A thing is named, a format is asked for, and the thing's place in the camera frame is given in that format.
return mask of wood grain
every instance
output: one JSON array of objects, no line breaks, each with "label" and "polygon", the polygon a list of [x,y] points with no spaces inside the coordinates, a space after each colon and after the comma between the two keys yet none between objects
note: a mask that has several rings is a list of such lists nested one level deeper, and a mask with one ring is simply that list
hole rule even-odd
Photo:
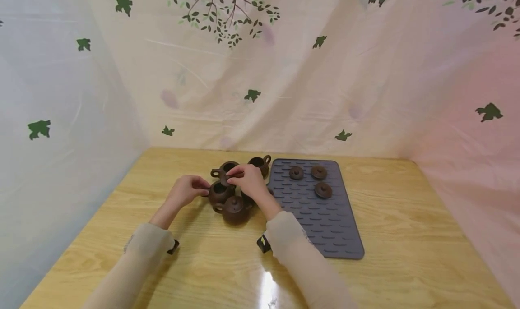
[{"label": "wood grain", "polygon": [[[258,155],[147,150],[21,308],[81,308],[175,179],[184,173],[211,179],[209,171],[221,163],[247,162]],[[366,255],[360,261],[329,262],[345,277],[360,308],[513,308],[413,162],[291,154],[274,158],[339,163]],[[196,199],[170,228],[181,242],[178,252],[148,279],[136,308],[304,308],[284,267],[257,248],[264,229],[259,211],[245,226],[230,227],[206,199]]]}]

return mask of sleeve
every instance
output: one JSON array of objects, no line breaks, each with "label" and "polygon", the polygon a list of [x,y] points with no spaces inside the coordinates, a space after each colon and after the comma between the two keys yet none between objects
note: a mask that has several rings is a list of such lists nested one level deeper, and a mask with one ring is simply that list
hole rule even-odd
[{"label": "sleeve", "polygon": [[311,244],[292,213],[282,211],[264,233],[273,255],[294,279],[311,309],[355,309],[345,281]]},{"label": "sleeve", "polygon": [[167,230],[149,223],[138,227],[123,256],[90,295],[83,309],[131,309],[146,278],[174,244]]}]

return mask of drying mat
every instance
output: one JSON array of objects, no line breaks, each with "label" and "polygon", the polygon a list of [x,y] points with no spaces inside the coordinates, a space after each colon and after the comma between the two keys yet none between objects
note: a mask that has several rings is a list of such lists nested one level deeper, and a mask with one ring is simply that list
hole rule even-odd
[{"label": "drying mat", "polygon": [[[315,180],[311,168],[324,166],[328,175]],[[289,170],[300,166],[303,179],[292,180]],[[332,187],[332,197],[321,199],[314,193],[316,183],[323,181]],[[269,187],[281,207],[292,212],[307,232],[314,246],[328,258],[361,259],[365,250],[354,220],[345,184],[335,161],[276,159],[271,166]]]}]

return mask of teapot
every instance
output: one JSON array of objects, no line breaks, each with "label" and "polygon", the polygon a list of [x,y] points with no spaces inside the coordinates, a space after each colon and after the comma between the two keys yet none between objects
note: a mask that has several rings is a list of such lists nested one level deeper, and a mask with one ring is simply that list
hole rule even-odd
[{"label": "teapot", "polygon": [[255,167],[260,168],[261,175],[264,177],[264,179],[267,178],[267,175],[269,175],[269,164],[271,163],[270,155],[267,155],[264,158],[260,158],[260,157],[251,158],[248,163],[250,163],[251,165],[254,165]]},{"label": "teapot", "polygon": [[222,217],[227,223],[236,226],[249,219],[249,209],[252,204],[246,204],[240,196],[231,196],[224,204],[217,203],[215,207],[219,213],[222,213]]},{"label": "teapot", "polygon": [[223,163],[220,168],[218,169],[212,169],[211,170],[211,173],[210,175],[213,177],[213,178],[220,178],[220,183],[223,185],[223,186],[229,186],[227,180],[228,180],[228,176],[226,175],[227,172],[229,172],[232,168],[234,168],[235,166],[238,166],[238,162],[235,162],[235,161],[227,161],[225,163]]},{"label": "teapot", "polygon": [[211,185],[209,188],[208,199],[216,213],[220,213],[220,210],[216,207],[216,205],[224,204],[227,199],[235,195],[235,188],[236,187],[233,185],[224,186],[222,183],[220,183],[219,180]]}]

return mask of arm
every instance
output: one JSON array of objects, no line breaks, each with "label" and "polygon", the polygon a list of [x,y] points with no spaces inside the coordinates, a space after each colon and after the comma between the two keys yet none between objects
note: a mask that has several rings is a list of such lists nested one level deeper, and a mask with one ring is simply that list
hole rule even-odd
[{"label": "arm", "polygon": [[83,305],[83,309],[131,309],[148,275],[161,262],[175,240],[168,231],[182,207],[195,196],[208,195],[209,183],[199,176],[175,182],[164,204],[149,223],[137,228],[123,256]]},{"label": "arm", "polygon": [[338,272],[307,239],[307,234],[293,214],[285,212],[268,192],[260,170],[253,165],[239,165],[227,175],[243,172],[242,178],[228,183],[240,188],[258,204],[267,219],[264,235],[273,255],[287,268],[311,309],[355,309],[357,306]]},{"label": "arm", "polygon": [[309,308],[355,309],[345,281],[307,239],[292,213],[281,211],[264,233],[273,255],[300,288]]}]

